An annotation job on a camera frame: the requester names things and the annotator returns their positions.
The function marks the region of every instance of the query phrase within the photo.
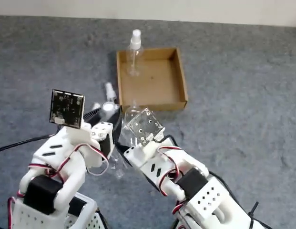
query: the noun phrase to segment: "white wall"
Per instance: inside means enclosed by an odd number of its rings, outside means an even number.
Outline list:
[[[152,19],[296,27],[296,0],[0,0],[0,15]]]

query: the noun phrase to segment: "open cardboard tray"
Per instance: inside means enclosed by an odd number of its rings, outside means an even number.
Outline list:
[[[145,49],[141,75],[127,73],[126,51],[117,52],[119,101],[125,111],[136,101],[151,110],[184,109],[188,96],[177,48]]]

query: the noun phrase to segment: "spray bottle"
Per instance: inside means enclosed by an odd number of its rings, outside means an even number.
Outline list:
[[[141,73],[143,56],[141,34],[140,30],[133,30],[127,50],[127,71],[130,76],[139,76]]]

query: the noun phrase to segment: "black circuit board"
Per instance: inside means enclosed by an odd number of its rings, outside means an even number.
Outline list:
[[[49,121],[80,129],[84,110],[84,95],[52,90]]]

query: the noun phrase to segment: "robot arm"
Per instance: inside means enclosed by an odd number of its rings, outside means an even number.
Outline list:
[[[119,135],[116,129],[120,131],[120,109],[113,104],[115,110],[106,117],[100,116],[101,108],[83,115],[84,96],[53,90],[52,98],[50,121],[64,127],[34,153],[20,181],[9,228],[79,229],[90,228],[88,222],[94,222],[92,227],[106,229],[96,202],[78,190],[86,172],[99,176],[108,168]],[[104,169],[93,174],[91,167]]]
[[[147,115],[150,126],[145,123]],[[164,137],[164,128],[160,126],[148,109],[143,110],[128,124],[140,144],[126,150],[123,156],[162,195],[176,198],[173,214],[180,221],[176,228],[263,229],[257,221],[250,227],[251,218],[223,184],[209,176],[203,163]]]

